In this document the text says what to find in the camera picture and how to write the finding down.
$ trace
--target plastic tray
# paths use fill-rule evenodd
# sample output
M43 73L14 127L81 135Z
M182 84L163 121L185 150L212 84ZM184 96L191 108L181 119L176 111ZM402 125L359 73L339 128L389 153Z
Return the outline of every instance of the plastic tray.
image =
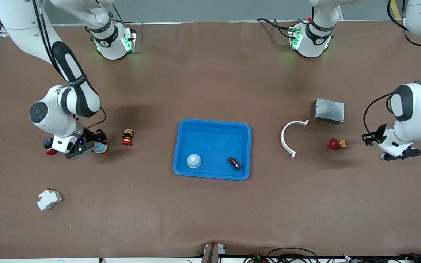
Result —
M202 163L190 168L186 158L196 153ZM251 127L245 123L185 119L178 128L173 170L177 175L242 181L249 176ZM236 170L228 161L235 157Z

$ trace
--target table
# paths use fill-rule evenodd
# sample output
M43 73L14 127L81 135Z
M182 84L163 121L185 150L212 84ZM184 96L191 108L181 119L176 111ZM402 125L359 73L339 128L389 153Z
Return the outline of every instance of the table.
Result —
M402 30L391 22L340 22L326 52L308 59L267 24L133 28L137 53L116 61L96 53L83 27L56 29L107 112L98 125L109 138L107 153L76 160L45 155L48 134L27 116L63 80L1 38L0 258L197 256L211 241L233 254L284 246L319 255L421 252L421 156L380 161L381 150L361 141L366 106L421 78L421 47ZM316 98L345 103L345 122L315 121ZM249 178L174 174L184 118L250 125ZM306 119L308 126L286 131L297 151L291 159L279 133ZM375 130L392 119L381 101L367 122ZM125 128L136 131L129 148L121 145ZM332 137L348 148L329 150ZM64 199L48 212L36 205L45 188Z

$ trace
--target white curved pipe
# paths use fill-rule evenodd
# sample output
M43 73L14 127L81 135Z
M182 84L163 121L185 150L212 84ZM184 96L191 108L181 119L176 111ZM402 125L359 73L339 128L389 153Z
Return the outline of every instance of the white curved pipe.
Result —
M282 132L280 133L280 142L282 143L282 147L284 147L285 151L289 152L292 155L292 159L295 157L295 154L297 154L296 151L292 150L286 143L285 143L285 139L284 139L284 133L285 130L287 129L288 126L292 125L292 124L300 124L303 126L308 125L308 120L302 122L302 121L292 121L287 123L287 125L282 129Z

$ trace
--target metal box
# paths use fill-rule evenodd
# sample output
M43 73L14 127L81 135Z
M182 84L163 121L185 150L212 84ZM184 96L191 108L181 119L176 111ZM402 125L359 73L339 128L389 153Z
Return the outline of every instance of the metal box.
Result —
M317 121L332 124L341 124L344 122L344 103L316 99L314 105L314 116Z

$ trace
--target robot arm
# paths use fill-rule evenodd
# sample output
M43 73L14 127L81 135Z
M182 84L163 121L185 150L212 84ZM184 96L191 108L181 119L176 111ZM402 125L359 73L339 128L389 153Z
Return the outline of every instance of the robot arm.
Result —
M421 37L421 0L409 0L407 7L407 29ZM379 142L384 153L382 160L405 159L420 155L412 144L421 141L421 81L400 85L391 95L391 111L396 120L381 125L372 136ZM367 145L374 138L365 134Z
M290 33L291 47L307 58L316 58L327 48L331 33L340 13L336 8L361 0L309 0L313 6L313 17L310 21L302 21L295 25Z
M87 118L95 115L100 109L100 97L70 48L57 35L44 12L39 15L39 6L33 1L0 0L0 19L21 50L54 65L70 85L52 87L42 100L30 107L29 118L40 129L54 134L53 149L72 154L80 149L74 147L79 139L91 134L72 115ZM45 30L39 26L43 22Z
M51 0L59 9L84 22L94 37L97 50L109 60L118 60L134 53L136 32L120 23L113 23L104 9L113 0Z
M385 152L381 153L380 159L395 160L419 155L420 151L412 149L411 145L421 141L421 81L396 88L391 96L391 110L396 120L384 127L378 146Z

